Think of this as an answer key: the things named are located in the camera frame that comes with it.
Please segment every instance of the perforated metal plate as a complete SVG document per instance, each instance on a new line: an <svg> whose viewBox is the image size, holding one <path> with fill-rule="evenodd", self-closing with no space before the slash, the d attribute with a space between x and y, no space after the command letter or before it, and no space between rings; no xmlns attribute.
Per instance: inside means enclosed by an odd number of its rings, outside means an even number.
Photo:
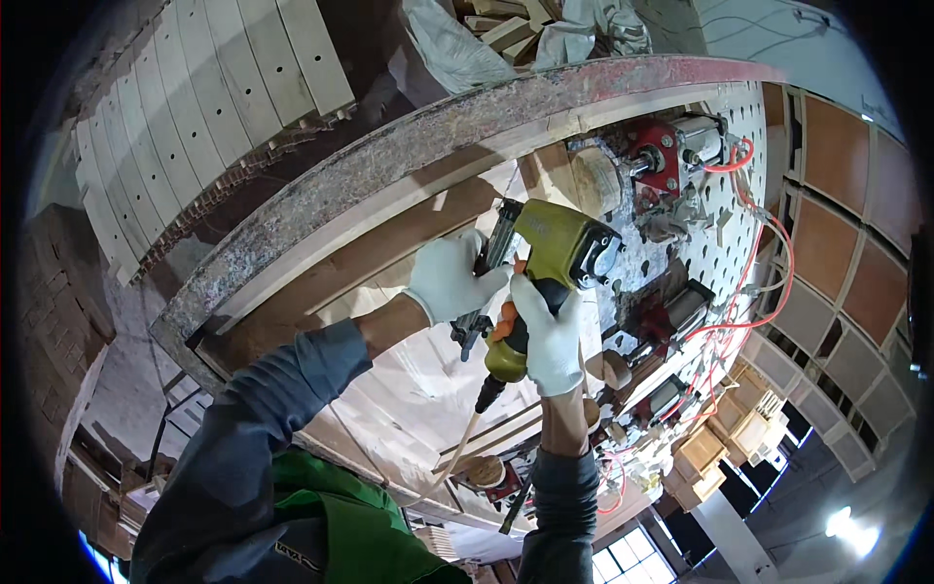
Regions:
<svg viewBox="0 0 934 584"><path fill-rule="evenodd" d="M691 109L722 115L728 120L730 134L753 141L755 154L746 170L753 198L761 205L765 199L765 161L768 156L761 84L755 81L733 83L720 97L700 105L694 104ZM706 173L695 186L703 197L706 211L714 214L715 223L727 211L732 214L723 227L722 246L717 245L716 227L695 233L690 241L681 243L643 242L632 223L631 200L623 201L622 207L613 213L610 224L623 236L626 251L617 259L616 267L609 275L611 285L598 290L601 329L614 332L604 338L604 349L627 353L636 347L635 338L625 332L616 333L615 329L625 320L628 311L657 287L647 286L664 275L669 261L674 258L685 263L689 278L698 280L714 292L717 304L725 302L736 289L746 259L752 252L757 224L736 202L729 175Z"/></svg>

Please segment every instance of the brown panel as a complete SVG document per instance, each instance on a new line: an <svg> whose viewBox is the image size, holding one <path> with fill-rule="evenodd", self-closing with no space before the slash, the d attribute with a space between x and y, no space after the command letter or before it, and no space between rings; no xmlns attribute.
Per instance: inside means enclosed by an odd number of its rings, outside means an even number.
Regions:
<svg viewBox="0 0 934 584"><path fill-rule="evenodd" d="M866 330L876 345L882 345L899 317L907 288L905 273L875 242L867 239L843 310Z"/></svg>
<svg viewBox="0 0 934 584"><path fill-rule="evenodd" d="M870 162L870 127L839 107L805 98L804 181L862 214Z"/></svg>
<svg viewBox="0 0 934 584"><path fill-rule="evenodd" d="M776 83L762 83L762 101L765 105L765 125L785 125L785 90Z"/></svg>
<svg viewBox="0 0 934 584"><path fill-rule="evenodd" d="M907 256L912 247L912 234L921 224L918 186L911 155L885 132L879 132L875 171L870 221Z"/></svg>
<svg viewBox="0 0 934 584"><path fill-rule="evenodd" d="M795 223L796 275L836 300L856 248L856 228L803 197L800 205Z"/></svg>

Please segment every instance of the white glove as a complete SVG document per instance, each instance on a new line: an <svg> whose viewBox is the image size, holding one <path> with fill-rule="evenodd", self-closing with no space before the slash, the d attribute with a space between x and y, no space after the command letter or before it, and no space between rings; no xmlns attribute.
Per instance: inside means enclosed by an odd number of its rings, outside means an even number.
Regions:
<svg viewBox="0 0 934 584"><path fill-rule="evenodd" d="M513 276L509 290L529 331L526 367L538 394L554 397L577 387L584 379L577 360L582 296L571 292L554 317L544 297L524 274Z"/></svg>
<svg viewBox="0 0 934 584"><path fill-rule="evenodd" d="M472 229L456 238L435 239L415 254L412 278L403 293L418 302L432 326L484 307L509 281L509 264L474 276L484 239Z"/></svg>

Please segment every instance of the white wall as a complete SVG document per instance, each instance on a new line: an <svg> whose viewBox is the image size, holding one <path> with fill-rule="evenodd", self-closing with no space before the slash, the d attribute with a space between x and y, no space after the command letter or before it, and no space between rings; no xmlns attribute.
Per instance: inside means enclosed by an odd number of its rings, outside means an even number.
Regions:
<svg viewBox="0 0 934 584"><path fill-rule="evenodd" d="M694 6L711 55L779 67L790 84L867 114L904 139L882 84L839 19L788 0L694 0ZM821 17L829 18L829 29Z"/></svg>

